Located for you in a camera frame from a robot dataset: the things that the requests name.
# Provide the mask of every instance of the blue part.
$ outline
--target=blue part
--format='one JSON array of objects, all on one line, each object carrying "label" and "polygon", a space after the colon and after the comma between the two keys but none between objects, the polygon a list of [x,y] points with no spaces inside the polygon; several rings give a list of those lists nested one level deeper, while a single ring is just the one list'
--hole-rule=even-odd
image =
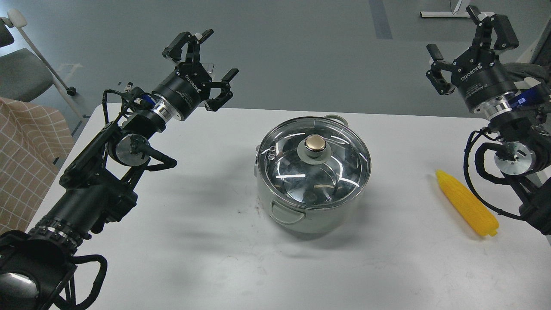
[{"label": "blue part", "polygon": [[140,99],[145,100],[145,101],[147,101],[147,102],[149,102],[149,103],[151,103],[151,104],[153,104],[153,105],[157,104],[157,103],[155,102],[155,100],[153,100],[153,97],[151,97],[151,95],[149,95],[149,94],[143,94],[143,95],[140,97]]},{"label": "blue part", "polygon": [[539,84],[509,100],[509,105],[513,109],[518,109],[523,106],[538,105],[545,101],[544,96],[545,95],[541,91],[541,84]]}]

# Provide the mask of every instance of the toy corn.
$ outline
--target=toy corn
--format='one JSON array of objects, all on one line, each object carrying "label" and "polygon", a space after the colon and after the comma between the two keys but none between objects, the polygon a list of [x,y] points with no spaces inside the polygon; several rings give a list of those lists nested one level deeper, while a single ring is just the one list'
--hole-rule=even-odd
[{"label": "toy corn", "polygon": [[480,236],[495,236],[498,233],[498,220],[468,188],[442,170],[436,171],[436,177],[446,197],[476,233]]}]

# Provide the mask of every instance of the stainless steel pot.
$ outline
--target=stainless steel pot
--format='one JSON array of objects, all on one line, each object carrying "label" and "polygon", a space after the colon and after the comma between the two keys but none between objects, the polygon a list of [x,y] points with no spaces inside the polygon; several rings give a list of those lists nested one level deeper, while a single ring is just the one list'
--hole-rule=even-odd
[{"label": "stainless steel pot", "polygon": [[255,166],[265,211],[282,226],[303,233],[341,225],[356,209],[370,172],[367,147],[335,115],[279,124],[262,140]]}]

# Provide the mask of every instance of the lid knob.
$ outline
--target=lid knob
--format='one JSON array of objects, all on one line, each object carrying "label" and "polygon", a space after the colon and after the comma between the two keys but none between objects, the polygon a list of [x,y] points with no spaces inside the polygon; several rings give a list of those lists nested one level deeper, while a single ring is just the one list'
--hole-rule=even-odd
[{"label": "lid knob", "polygon": [[321,152],[326,148],[327,142],[320,135],[310,135],[305,139],[304,145],[310,151]]}]

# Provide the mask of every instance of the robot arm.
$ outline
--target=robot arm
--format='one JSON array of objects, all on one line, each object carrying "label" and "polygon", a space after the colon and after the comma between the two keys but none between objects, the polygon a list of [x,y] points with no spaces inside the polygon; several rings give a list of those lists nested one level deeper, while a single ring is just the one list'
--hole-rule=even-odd
[{"label": "robot arm", "polygon": [[[551,165],[551,135],[541,126],[551,113],[550,91],[542,83],[519,91],[500,63],[501,52],[518,47],[507,16],[485,16],[475,6],[467,7],[467,12],[477,25],[471,47],[450,63],[444,61],[435,44],[429,44],[427,49],[434,62],[426,76],[441,95],[451,94],[457,88],[470,112],[484,113],[489,120],[488,127],[471,134],[465,149],[463,170],[471,191],[498,214],[526,221],[543,234],[551,234],[551,181],[538,186],[530,180],[530,176]],[[497,35],[493,49],[490,47],[492,31]],[[442,70],[451,72],[451,83],[442,76]],[[497,138],[489,137],[490,133],[497,134]],[[481,136],[494,142],[483,143],[476,151],[476,170],[492,183],[512,187],[522,201],[520,215],[487,203],[471,183],[468,156]],[[495,164],[502,177],[484,169],[486,151],[495,152]]]},{"label": "robot arm", "polygon": [[[74,256],[77,248],[91,238],[89,232],[100,233],[104,224],[118,222],[130,212],[138,199],[134,188],[145,171],[177,164],[148,140],[163,132],[170,119],[183,121],[201,102],[218,110],[233,96],[229,82],[238,70],[230,70],[221,82],[213,83],[199,62],[199,46],[212,33],[212,29],[203,35],[180,33],[163,52],[176,67],[151,94],[131,84],[124,93],[104,92],[106,125],[61,176],[60,185],[66,193],[29,233],[10,231],[0,236],[0,309],[46,310],[52,304],[61,309],[86,309],[95,301],[107,260],[101,255]],[[181,61],[186,44],[188,53]],[[212,88],[222,90],[215,99],[209,99]],[[111,122],[106,108],[108,93],[119,95],[123,102]],[[123,117],[127,120],[119,126]],[[108,157],[129,167],[121,179],[107,169]],[[151,158],[161,163],[150,165]],[[100,263],[98,275],[90,295],[76,304],[73,275],[77,265],[92,261]],[[66,300],[60,296],[64,289]]]}]

